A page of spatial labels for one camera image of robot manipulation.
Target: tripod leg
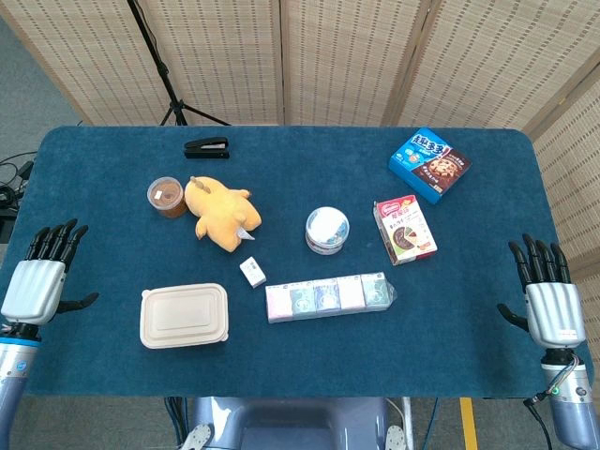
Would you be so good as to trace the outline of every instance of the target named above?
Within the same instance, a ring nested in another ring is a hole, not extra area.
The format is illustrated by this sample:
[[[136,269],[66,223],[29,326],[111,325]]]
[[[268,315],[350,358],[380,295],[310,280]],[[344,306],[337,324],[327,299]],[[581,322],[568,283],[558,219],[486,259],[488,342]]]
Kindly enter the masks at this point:
[[[172,112],[173,112],[173,108],[169,107],[169,109],[167,110],[167,113],[162,118],[162,122],[160,122],[161,127],[167,123],[167,120],[169,120],[169,116],[171,115]]]
[[[175,123],[176,125],[181,125],[181,126],[185,126],[188,124],[188,121],[186,120],[186,117],[184,116],[183,111],[178,110],[178,111],[173,111],[175,114],[175,117],[177,118]]]
[[[222,120],[217,119],[216,117],[214,117],[210,114],[207,114],[206,112],[202,112],[202,111],[197,110],[196,108],[192,108],[191,106],[187,105],[186,103],[182,104],[181,107],[185,110],[192,111],[193,113],[196,113],[202,117],[205,117],[206,119],[212,120],[213,122],[217,122],[218,124],[228,125],[228,126],[231,125],[231,124],[228,124],[227,122],[223,122]]]

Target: yellow floor tape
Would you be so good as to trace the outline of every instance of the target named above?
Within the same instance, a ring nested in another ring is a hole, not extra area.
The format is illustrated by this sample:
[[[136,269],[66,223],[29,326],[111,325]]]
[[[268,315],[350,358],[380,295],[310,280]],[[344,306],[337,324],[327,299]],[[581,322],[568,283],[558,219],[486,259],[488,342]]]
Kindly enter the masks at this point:
[[[465,435],[465,450],[477,450],[473,402],[470,398],[460,398],[460,415],[462,416],[462,431]]]

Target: camera tripod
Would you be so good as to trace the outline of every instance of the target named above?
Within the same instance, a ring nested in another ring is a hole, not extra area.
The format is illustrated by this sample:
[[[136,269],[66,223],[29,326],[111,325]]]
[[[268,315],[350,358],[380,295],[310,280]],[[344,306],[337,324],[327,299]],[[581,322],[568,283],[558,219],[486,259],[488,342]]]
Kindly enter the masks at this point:
[[[227,122],[217,119],[213,115],[197,110],[196,108],[192,108],[191,106],[186,104],[186,102],[183,99],[177,97],[173,89],[173,85],[171,84],[171,80],[169,80],[169,68],[160,58],[160,54],[158,53],[157,48],[157,40],[152,31],[150,30],[150,27],[148,26],[148,22],[146,21],[145,16],[143,14],[143,9],[140,7],[138,0],[127,0],[127,4],[131,9],[131,13],[135,18],[135,22],[140,27],[143,40],[145,41],[146,46],[148,47],[148,50],[152,55],[154,64],[157,66],[158,75],[160,76],[162,83],[165,85],[165,89],[167,90],[167,93],[169,94],[169,99],[171,100],[169,104],[169,109],[167,110],[165,116],[162,118],[160,124],[162,126],[165,125],[167,123],[167,120],[169,120],[169,117],[173,113],[175,116],[175,124],[185,126],[188,124],[188,121],[184,116],[184,110],[188,110],[192,113],[198,114],[201,117],[212,120],[213,122],[217,122],[218,124],[230,125]]]

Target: yellow plush chicken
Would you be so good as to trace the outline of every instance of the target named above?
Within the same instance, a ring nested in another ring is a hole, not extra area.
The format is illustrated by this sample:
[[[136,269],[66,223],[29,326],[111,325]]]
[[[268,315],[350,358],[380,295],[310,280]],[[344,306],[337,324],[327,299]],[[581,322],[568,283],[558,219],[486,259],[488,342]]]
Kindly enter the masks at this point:
[[[227,189],[207,176],[192,176],[186,185],[186,204],[199,217],[196,235],[206,234],[229,252],[242,242],[239,229],[251,232],[261,225],[261,216],[248,201],[245,189]]]

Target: robotic arm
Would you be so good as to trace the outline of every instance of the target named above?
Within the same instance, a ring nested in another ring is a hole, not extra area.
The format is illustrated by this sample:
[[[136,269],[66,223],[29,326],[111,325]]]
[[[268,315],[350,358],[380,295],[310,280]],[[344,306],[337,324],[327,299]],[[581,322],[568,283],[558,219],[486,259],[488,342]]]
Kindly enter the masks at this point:
[[[499,304],[502,316],[529,332],[533,341],[546,349],[542,370],[547,388],[523,403],[543,425],[534,405],[550,397],[554,430],[559,440],[579,450],[600,449],[600,428],[593,406],[592,388],[583,360],[574,352],[585,341],[583,314],[576,285],[571,283],[563,252],[556,244],[550,250],[542,241],[523,234],[529,258],[518,244],[510,247],[517,263],[525,294],[527,319]],[[548,433],[544,428],[548,447]]]
[[[8,449],[10,427],[38,352],[39,327],[61,314],[92,305],[98,293],[81,301],[60,301],[68,269],[84,225],[73,234],[76,219],[37,232],[25,259],[15,268],[0,312],[7,323],[0,331],[0,450]]]

